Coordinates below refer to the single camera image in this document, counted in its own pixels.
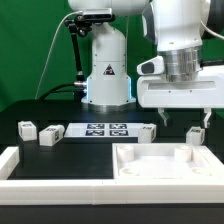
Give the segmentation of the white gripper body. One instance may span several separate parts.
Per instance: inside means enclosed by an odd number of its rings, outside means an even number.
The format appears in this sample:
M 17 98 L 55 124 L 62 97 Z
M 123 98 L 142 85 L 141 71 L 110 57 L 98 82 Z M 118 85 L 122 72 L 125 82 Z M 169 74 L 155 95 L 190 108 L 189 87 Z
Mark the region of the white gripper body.
M 143 108 L 224 108 L 224 75 L 199 74 L 196 80 L 182 82 L 142 76 L 137 96 Z

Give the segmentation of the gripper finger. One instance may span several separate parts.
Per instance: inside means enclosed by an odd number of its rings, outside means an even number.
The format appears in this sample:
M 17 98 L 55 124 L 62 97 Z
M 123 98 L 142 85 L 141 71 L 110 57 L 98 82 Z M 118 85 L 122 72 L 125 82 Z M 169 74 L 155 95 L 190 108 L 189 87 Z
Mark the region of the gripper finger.
M 158 114 L 163 120 L 163 124 L 165 127 L 169 127 L 172 124 L 172 119 L 168 112 L 164 108 L 159 108 L 158 109 Z
M 210 127 L 210 117 L 212 115 L 212 109 L 211 108 L 204 108 L 204 118 L 203 118 L 203 126 L 204 128 Z

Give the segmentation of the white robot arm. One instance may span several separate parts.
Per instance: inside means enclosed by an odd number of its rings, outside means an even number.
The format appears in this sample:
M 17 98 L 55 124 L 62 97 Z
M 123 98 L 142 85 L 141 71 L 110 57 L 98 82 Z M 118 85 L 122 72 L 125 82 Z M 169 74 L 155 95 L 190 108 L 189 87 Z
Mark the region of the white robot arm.
M 224 0 L 68 0 L 77 32 L 92 34 L 92 72 L 82 103 L 96 111 L 132 102 L 153 108 L 224 109 L 224 59 L 203 41 L 222 38 Z

